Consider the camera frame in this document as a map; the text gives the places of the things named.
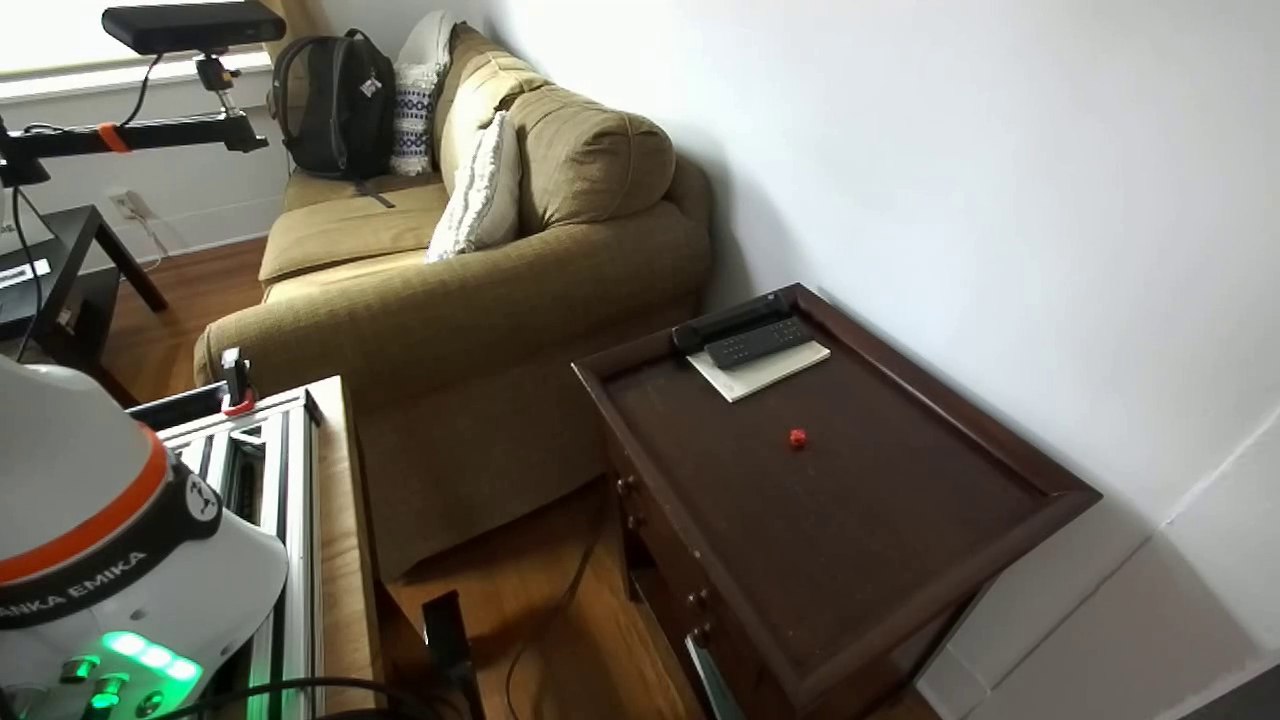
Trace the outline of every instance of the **wooden floor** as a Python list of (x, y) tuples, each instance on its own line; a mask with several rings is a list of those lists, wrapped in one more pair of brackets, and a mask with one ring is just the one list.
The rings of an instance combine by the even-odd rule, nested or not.
[[(162, 316), (122, 286), (103, 364), (142, 400), (192, 389), (187, 366), (199, 326), (258, 302), (258, 265), (261, 242), (164, 261), (154, 266), (172, 302)], [(420, 603), (460, 592), (487, 720), (706, 715), (652, 615), (624, 595), (617, 544), (607, 488), (590, 488), (418, 567), (390, 582), (384, 665), (413, 677), (425, 658)], [(935, 720), (935, 711), (919, 697), (903, 697), (875, 720)]]

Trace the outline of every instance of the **white paper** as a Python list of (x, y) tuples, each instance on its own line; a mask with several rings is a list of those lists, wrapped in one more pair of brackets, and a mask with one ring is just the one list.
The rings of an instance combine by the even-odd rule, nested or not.
[(687, 364), (730, 400), (746, 400), (784, 377), (797, 377), (820, 360), (830, 360), (833, 346), (823, 346), (820, 338), (762, 356), (754, 364), (735, 364), (735, 366), (718, 366), (718, 360), (707, 351), (692, 351)]

